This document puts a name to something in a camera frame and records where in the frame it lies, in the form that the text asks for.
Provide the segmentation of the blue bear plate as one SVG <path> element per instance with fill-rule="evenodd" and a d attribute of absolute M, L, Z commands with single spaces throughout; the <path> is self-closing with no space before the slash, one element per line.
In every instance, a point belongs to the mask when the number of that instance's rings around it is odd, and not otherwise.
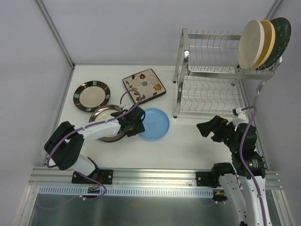
<path fill-rule="evenodd" d="M 145 131 L 138 135 L 147 141 L 157 141 L 163 138 L 170 127 L 169 117 L 160 109 L 147 108 L 143 120 Z"/>

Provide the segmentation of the cream bear plate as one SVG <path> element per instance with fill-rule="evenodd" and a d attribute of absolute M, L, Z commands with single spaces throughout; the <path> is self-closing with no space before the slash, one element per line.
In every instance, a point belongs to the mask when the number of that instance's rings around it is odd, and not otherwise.
<path fill-rule="evenodd" d="M 244 27 L 238 43 L 238 64 L 250 69 L 259 59 L 264 44 L 264 28 L 260 21 L 251 20 Z"/>

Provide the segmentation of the yellow bear plate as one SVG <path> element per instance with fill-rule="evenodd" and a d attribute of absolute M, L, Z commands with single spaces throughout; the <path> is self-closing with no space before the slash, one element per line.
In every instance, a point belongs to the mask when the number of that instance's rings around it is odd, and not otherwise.
<path fill-rule="evenodd" d="M 250 69 L 256 69 L 263 66 L 263 64 L 269 58 L 275 44 L 276 31 L 274 25 L 269 20 L 262 20 L 261 24 L 264 28 L 265 35 L 263 49 L 257 62 Z"/>

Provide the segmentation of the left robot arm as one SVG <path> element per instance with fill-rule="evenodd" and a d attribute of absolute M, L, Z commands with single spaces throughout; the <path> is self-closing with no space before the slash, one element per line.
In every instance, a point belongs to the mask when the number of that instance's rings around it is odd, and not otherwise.
<path fill-rule="evenodd" d="M 72 125 L 69 121 L 62 122 L 44 145 L 49 157 L 47 167 L 72 169 L 88 183 L 96 182 L 100 176 L 100 169 L 93 160 L 80 154 L 83 145 L 88 141 L 121 133 L 128 137 L 142 133 L 145 131 L 145 115 L 141 107 L 134 105 L 120 113 L 111 113 L 101 121 L 90 122 L 80 127 Z"/>

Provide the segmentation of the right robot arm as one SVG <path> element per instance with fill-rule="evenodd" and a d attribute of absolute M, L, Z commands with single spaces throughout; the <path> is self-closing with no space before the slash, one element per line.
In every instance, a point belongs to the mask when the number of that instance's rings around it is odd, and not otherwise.
<path fill-rule="evenodd" d="M 232 162 L 215 163 L 210 172 L 197 172 L 197 185 L 221 186 L 234 212 L 237 226 L 270 226 L 266 199 L 266 170 L 263 158 L 255 151 L 256 127 L 234 123 L 220 116 L 197 124 L 203 137 L 225 144 Z"/>

